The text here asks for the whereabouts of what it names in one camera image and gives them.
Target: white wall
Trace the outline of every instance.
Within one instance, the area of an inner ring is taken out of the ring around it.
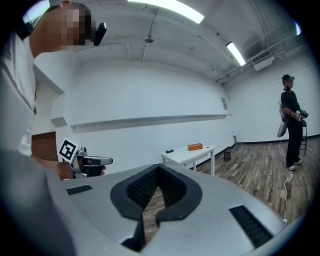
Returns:
[[[74,82],[79,61],[74,51],[42,53],[34,60],[36,77],[58,94],[67,92]]]
[[[54,91],[43,83],[36,88],[36,110],[34,117],[32,135],[54,132],[55,126],[51,122],[51,109],[54,100],[58,97]]]
[[[90,155],[112,157],[107,173],[114,173],[159,163],[160,152],[188,144],[213,145],[216,153],[231,146],[221,97],[220,85],[174,66],[95,62],[80,66],[64,115],[74,142]]]
[[[285,74],[295,77],[292,90],[300,107],[309,113],[306,119],[308,136],[320,134],[320,77],[313,56],[306,50],[276,59],[271,66],[258,72],[252,69],[226,86],[238,142],[279,140],[278,102],[284,88],[281,78]],[[281,138],[288,139],[288,131]]]

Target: wooden floor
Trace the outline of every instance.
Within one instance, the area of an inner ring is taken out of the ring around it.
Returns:
[[[279,154],[279,143],[243,144],[231,149],[231,161],[224,161],[224,155],[215,157],[215,175],[237,184],[239,187],[252,194],[279,216],[284,213],[285,195],[284,188],[285,166],[284,157]],[[282,144],[286,155],[287,142]],[[286,183],[287,206],[285,218],[288,223],[306,213],[320,178],[320,137],[309,138],[307,151],[303,157],[303,164],[295,171],[287,171],[286,175],[292,180]],[[210,174],[210,164],[207,162],[197,168],[198,172]],[[150,241],[157,232],[155,222],[157,212],[165,208],[161,191],[158,190],[143,212],[144,231],[146,242]]]

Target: man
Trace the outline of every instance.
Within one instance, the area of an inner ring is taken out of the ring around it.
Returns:
[[[286,167],[293,171],[297,168],[296,165],[301,165],[302,160],[299,158],[300,146],[303,136],[303,118],[296,115],[296,111],[301,111],[297,96],[292,87],[294,85],[294,77],[285,74],[282,77],[284,86],[281,94],[281,104],[284,112],[287,115],[287,127],[289,131],[289,144],[286,152]]]
[[[92,27],[87,7],[63,1],[42,15],[26,39],[21,40],[15,32],[11,34],[0,58],[0,148],[32,155],[32,126],[37,112],[34,60],[41,53],[84,45]],[[72,179],[69,163],[32,157],[43,167],[57,171],[61,179]]]

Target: ceiling light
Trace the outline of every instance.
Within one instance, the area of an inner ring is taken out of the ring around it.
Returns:
[[[196,10],[176,0],[128,0],[128,2],[150,4],[150,5],[166,8],[178,14],[181,14],[198,24],[204,18],[204,16],[199,12],[197,12]]]
[[[226,47],[229,49],[229,51],[233,54],[233,56],[239,62],[240,66],[243,66],[244,64],[246,64],[244,58],[242,58],[240,52],[238,51],[237,47],[233,42],[228,43]]]

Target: black shirt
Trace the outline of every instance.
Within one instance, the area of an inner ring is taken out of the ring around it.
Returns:
[[[292,112],[301,111],[300,105],[297,100],[297,96],[294,91],[288,90],[281,94],[281,104],[283,108],[288,108]],[[296,120],[293,117],[289,117],[289,121]]]

